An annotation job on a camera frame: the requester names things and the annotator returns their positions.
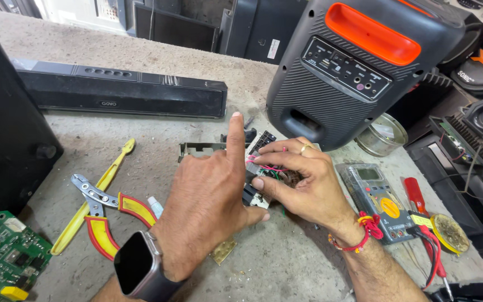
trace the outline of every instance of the metal container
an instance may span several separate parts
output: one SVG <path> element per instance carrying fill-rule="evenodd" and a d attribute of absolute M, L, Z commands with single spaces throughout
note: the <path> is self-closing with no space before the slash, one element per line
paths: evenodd
<path fill-rule="evenodd" d="M 373 127 L 374 124 L 391 127 L 394 138 L 389 138 L 388 136 L 379 133 L 379 131 Z M 407 132 L 402 125 L 400 125 L 400 123 L 392 116 L 383 113 L 372 123 L 372 125 L 368 126 L 368 128 L 355 138 L 355 142 L 357 142 L 359 147 L 365 150 L 368 154 L 384 157 L 391 154 L 393 150 L 406 144 L 407 139 Z"/>

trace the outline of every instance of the soundbar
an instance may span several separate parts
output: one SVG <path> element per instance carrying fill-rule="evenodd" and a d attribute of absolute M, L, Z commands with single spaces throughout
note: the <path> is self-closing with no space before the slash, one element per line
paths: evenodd
<path fill-rule="evenodd" d="M 10 59 L 44 110 L 222 118 L 227 87 L 205 79 Z"/>

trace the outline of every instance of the hand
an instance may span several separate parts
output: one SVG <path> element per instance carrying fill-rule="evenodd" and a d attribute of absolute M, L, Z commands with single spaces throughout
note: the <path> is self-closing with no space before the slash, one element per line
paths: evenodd
<path fill-rule="evenodd" d="M 302 154 L 305 143 L 309 146 Z M 271 177 L 256 177 L 253 187 L 277 199 L 293 214 L 327 227 L 338 241 L 350 246 L 360 242 L 364 231 L 345 199 L 329 155 L 305 138 L 275 141 L 258 153 L 261 156 L 254 159 L 255 164 L 283 166 L 298 171 L 304 179 L 294 189 Z"/>
<path fill-rule="evenodd" d="M 243 116 L 232 115 L 226 150 L 185 156 L 174 175 L 162 217 L 150 229 L 163 250 L 165 276 L 184 280 L 231 234 L 269 219 L 266 209 L 242 204 L 245 182 Z"/>

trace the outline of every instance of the green circuit board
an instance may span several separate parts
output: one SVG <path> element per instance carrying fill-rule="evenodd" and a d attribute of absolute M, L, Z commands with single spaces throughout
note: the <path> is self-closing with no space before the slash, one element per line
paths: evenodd
<path fill-rule="evenodd" d="M 0 291 L 29 291 L 51 258 L 52 245 L 8 211 L 0 212 Z M 11 301 L 0 295 L 0 301 Z"/>

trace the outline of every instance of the red thread bracelet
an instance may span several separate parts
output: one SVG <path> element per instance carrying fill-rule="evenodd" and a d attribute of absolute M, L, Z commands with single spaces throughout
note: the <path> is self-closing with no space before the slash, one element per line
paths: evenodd
<path fill-rule="evenodd" d="M 359 219 L 357 222 L 359 223 L 360 227 L 364 227 L 364 238 L 361 241 L 360 244 L 357 244 L 354 247 L 349 247 L 349 248 L 343 248 L 339 244 L 337 244 L 337 241 L 331 234 L 328 235 L 328 240 L 329 242 L 335 246 L 339 251 L 355 251 L 356 253 L 360 253 L 361 251 L 364 251 L 363 246 L 364 244 L 368 241 L 368 237 L 372 236 L 376 239 L 381 239 L 383 238 L 383 233 L 382 231 L 377 227 L 379 223 L 379 215 L 374 214 L 374 216 L 367 216 L 365 212 L 360 211 L 359 212 Z"/>

